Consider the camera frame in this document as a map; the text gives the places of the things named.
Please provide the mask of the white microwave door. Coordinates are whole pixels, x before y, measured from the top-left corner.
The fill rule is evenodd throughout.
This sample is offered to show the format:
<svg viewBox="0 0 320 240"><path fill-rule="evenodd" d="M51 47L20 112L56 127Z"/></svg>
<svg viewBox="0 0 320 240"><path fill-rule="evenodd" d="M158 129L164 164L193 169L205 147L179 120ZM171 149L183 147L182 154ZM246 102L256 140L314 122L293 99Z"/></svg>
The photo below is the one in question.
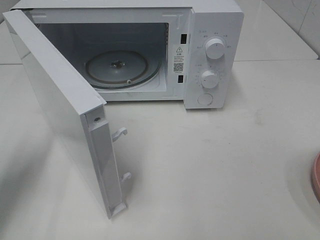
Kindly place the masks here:
<svg viewBox="0 0 320 240"><path fill-rule="evenodd" d="M127 129L110 131L105 100L25 13L3 16L45 119L112 218L127 207L121 183L131 174L119 176L113 146Z"/></svg>

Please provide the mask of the round white door button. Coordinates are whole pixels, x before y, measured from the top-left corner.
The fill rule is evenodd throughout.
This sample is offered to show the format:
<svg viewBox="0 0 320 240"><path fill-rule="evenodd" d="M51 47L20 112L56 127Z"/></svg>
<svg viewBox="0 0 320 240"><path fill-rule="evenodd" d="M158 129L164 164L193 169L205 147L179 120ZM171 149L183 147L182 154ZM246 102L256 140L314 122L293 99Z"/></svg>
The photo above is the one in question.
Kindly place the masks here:
<svg viewBox="0 0 320 240"><path fill-rule="evenodd" d="M209 106L213 103L213 96L210 93L201 94L197 101L200 105Z"/></svg>

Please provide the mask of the white timer knob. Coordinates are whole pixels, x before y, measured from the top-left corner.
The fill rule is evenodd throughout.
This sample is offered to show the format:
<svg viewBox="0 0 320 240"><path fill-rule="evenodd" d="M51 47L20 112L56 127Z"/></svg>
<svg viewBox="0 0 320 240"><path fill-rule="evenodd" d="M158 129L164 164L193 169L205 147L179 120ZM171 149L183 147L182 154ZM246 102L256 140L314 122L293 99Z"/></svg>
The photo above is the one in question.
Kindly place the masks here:
<svg viewBox="0 0 320 240"><path fill-rule="evenodd" d="M212 70L206 70L202 73L200 82L203 88L213 89L220 81L220 75Z"/></svg>

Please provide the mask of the pink round plate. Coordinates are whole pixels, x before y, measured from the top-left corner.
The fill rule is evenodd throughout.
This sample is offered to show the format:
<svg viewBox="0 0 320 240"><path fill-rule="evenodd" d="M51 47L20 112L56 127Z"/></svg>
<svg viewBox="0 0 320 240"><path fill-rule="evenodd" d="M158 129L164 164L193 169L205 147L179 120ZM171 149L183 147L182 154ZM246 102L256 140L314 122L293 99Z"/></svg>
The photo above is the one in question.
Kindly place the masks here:
<svg viewBox="0 0 320 240"><path fill-rule="evenodd" d="M315 160L311 169L311 184L314 191L314 194L320 201L320 154L318 153L315 157Z"/></svg>

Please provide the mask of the white microwave oven body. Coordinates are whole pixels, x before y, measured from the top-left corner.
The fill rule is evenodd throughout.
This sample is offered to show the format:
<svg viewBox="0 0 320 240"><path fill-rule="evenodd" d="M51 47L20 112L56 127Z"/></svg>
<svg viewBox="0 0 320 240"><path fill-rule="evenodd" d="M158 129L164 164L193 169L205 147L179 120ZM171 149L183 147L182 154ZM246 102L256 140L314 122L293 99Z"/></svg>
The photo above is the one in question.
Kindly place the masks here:
<svg viewBox="0 0 320 240"><path fill-rule="evenodd" d="M225 103L244 13L233 0L21 0L20 10L89 83L85 63L117 42L158 44L166 57L150 80L123 89L91 87L106 102L183 101L186 109L217 109ZM224 55L210 59L206 42L221 38ZM173 45L185 45L184 73L173 73ZM201 75L215 71L215 88ZM213 103L198 97L211 94Z"/></svg>

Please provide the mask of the glass microwave turntable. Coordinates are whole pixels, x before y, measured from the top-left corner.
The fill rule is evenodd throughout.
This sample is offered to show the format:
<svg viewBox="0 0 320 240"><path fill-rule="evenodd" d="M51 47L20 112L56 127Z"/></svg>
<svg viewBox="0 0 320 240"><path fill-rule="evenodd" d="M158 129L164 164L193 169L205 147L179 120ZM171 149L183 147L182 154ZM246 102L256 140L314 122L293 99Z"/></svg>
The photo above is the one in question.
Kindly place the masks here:
<svg viewBox="0 0 320 240"><path fill-rule="evenodd" d="M85 63L89 83L98 89L119 90L152 79L160 70L167 48L159 44L115 42Z"/></svg>

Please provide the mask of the white warning label sticker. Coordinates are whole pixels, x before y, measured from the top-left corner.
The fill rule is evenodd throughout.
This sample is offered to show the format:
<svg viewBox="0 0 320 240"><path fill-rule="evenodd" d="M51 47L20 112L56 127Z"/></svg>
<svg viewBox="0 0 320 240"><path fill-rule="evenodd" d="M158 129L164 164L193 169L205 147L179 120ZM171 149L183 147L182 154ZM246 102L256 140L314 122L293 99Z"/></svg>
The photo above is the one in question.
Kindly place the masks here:
<svg viewBox="0 0 320 240"><path fill-rule="evenodd" d="M183 74L185 69L187 49L184 44L174 44L172 47L172 70L174 74Z"/></svg>

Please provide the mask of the upper white round knob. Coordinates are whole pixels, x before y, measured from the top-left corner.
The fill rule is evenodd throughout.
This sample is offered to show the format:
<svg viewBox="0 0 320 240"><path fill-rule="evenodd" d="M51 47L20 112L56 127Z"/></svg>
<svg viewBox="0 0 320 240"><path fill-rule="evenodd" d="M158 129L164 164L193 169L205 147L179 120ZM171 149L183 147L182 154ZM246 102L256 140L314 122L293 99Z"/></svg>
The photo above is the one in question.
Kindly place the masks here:
<svg viewBox="0 0 320 240"><path fill-rule="evenodd" d="M225 53L226 44L220 37L209 39L205 44L205 53L209 59L216 60Z"/></svg>

